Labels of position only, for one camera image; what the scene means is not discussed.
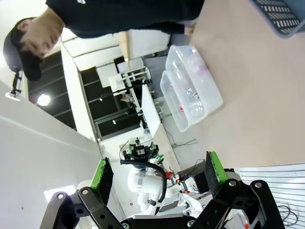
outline green tape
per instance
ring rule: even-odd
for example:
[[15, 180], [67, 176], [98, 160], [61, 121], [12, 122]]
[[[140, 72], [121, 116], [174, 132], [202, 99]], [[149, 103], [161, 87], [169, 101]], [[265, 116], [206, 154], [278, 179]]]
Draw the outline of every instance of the green tape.
[[97, 168], [96, 168], [96, 170], [95, 170], [93, 179], [92, 179], [91, 184], [90, 184], [90, 188], [92, 190], [96, 190], [97, 189], [97, 186], [100, 183], [101, 177], [102, 177], [103, 172], [104, 172], [105, 164], [106, 164], [105, 159], [101, 159], [99, 164], [98, 164], [98, 166], [97, 166]]
[[228, 177], [224, 171], [222, 164], [220, 163], [220, 160], [219, 160], [216, 152], [210, 152], [210, 158], [211, 158], [211, 163], [213, 165], [214, 171], [216, 173], [218, 183], [220, 183], [220, 184], [224, 183], [228, 179]]

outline black cap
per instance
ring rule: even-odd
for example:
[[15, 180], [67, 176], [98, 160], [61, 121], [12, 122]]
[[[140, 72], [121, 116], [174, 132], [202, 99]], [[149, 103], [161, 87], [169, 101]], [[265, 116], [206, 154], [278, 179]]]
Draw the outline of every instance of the black cap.
[[27, 19], [34, 18], [24, 18], [20, 20], [6, 36], [3, 54], [6, 63], [13, 72], [17, 73], [23, 71], [29, 80], [37, 81], [41, 78], [40, 63], [42, 60], [33, 55], [30, 51], [21, 50], [22, 44], [20, 41], [24, 33], [17, 28], [22, 21]]

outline black t-shirt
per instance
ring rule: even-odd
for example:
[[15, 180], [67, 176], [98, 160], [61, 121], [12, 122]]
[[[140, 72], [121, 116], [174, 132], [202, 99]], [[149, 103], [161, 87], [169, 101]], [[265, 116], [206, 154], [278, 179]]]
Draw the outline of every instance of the black t-shirt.
[[47, 0], [46, 4], [81, 38], [129, 29], [184, 33], [178, 22], [198, 17], [204, 0]]

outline man's hand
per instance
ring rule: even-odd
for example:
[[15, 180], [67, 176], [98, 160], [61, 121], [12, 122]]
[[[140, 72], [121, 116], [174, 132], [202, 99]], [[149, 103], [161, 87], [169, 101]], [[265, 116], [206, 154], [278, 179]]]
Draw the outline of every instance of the man's hand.
[[196, 23], [192, 25], [186, 25], [184, 28], [184, 34], [186, 36], [191, 36], [194, 33], [195, 28], [196, 28]]

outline black hose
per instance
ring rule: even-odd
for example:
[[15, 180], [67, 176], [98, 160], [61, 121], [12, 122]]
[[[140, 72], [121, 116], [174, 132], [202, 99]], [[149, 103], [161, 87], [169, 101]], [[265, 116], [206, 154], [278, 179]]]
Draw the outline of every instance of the black hose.
[[[165, 194], [166, 194], [167, 179], [166, 179], [165, 171], [160, 166], [149, 163], [149, 162], [140, 162], [140, 161], [134, 161], [134, 160], [120, 160], [120, 164], [121, 165], [145, 166], [145, 167], [155, 169], [162, 176], [162, 194], [158, 201], [159, 203], [162, 203], [162, 201], [165, 198]], [[159, 212], [159, 209], [160, 209], [160, 207], [157, 207], [155, 215]]]

